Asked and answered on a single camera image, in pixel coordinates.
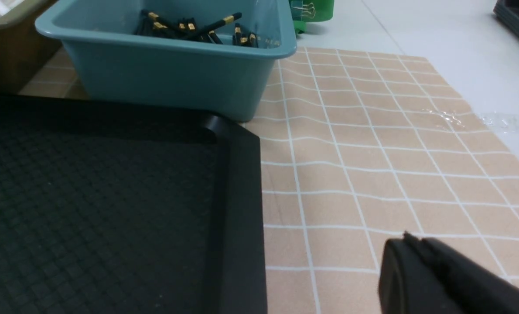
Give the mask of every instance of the green container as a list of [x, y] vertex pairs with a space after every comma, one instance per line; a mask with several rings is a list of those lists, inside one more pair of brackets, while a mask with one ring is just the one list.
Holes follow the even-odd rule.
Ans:
[[316, 15], [313, 18], [303, 17], [304, 22], [325, 22], [333, 18], [334, 0], [307, 0], [307, 2], [314, 4]]
[[305, 23], [331, 20], [334, 3], [334, 0], [289, 0], [293, 20], [300, 20]]

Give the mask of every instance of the tray rim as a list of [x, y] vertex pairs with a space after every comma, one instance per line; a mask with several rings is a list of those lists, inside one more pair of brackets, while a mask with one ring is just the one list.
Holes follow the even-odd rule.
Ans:
[[[22, 102], [36, 102], [36, 106]], [[201, 312], [267, 314], [259, 137], [225, 117], [195, 109], [0, 95], [0, 111], [28, 110], [96, 119], [110, 116], [111, 109], [120, 116], [139, 113], [151, 115], [153, 119], [163, 117], [165, 122], [195, 123], [216, 135], [222, 155], [215, 170], [214, 202], [224, 203], [224, 206], [212, 213], [212, 225], [216, 223], [223, 228], [210, 228], [216, 236], [209, 237], [208, 259], [216, 264], [207, 265]], [[222, 272], [212, 271], [219, 268]]]

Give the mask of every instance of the plastic bin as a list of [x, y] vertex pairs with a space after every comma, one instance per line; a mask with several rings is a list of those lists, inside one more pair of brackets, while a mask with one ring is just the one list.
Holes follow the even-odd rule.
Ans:
[[[260, 48], [132, 35], [143, 8], [210, 24], [234, 12], [257, 32]], [[276, 59], [296, 51], [288, 0], [60, 0], [36, 21], [62, 40], [92, 99], [206, 109], [250, 120]]]
[[0, 0], [0, 93], [17, 93], [61, 46], [34, 20], [55, 0]]

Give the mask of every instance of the metal binder clip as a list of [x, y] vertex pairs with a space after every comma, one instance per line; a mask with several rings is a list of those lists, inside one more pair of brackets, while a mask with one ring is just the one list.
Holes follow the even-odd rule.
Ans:
[[313, 2], [304, 4], [301, 0], [291, 1], [291, 12], [293, 19], [302, 20], [303, 17], [314, 18], [316, 16], [316, 8]]

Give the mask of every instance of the grid pattern mat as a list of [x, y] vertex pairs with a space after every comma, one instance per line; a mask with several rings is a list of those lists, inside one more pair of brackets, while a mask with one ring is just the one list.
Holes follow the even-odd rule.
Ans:
[[[85, 98], [65, 52], [22, 91]], [[376, 314], [383, 244], [409, 230], [519, 286], [519, 161], [424, 58], [300, 48], [261, 137], [270, 314]]]

